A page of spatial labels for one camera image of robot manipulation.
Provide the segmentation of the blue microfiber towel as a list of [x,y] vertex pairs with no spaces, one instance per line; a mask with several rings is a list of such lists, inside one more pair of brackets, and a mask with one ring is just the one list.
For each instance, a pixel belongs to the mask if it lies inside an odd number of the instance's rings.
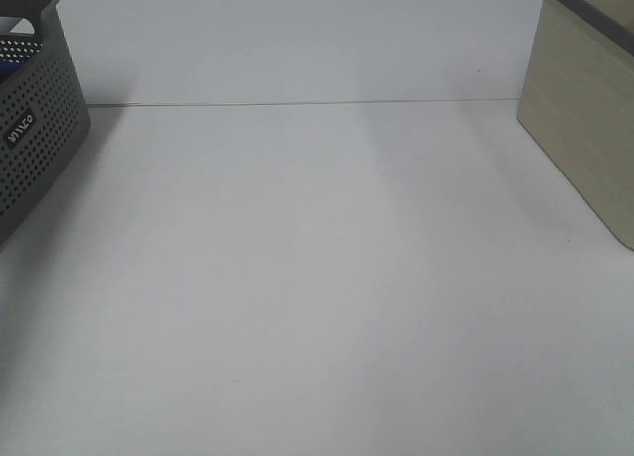
[[23,63],[10,57],[0,57],[0,83],[5,82],[15,74]]

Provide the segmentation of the beige storage box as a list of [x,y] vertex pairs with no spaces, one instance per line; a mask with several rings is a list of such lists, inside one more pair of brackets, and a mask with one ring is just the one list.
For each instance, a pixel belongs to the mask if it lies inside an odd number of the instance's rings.
[[517,119],[632,248],[633,0],[542,1]]

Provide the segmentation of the grey perforated plastic basket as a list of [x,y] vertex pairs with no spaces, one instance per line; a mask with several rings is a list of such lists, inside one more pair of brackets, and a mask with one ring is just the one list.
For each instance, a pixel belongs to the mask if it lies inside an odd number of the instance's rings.
[[23,63],[1,83],[2,242],[50,190],[91,126],[58,2],[1,0],[3,17],[34,29],[1,36],[1,57]]

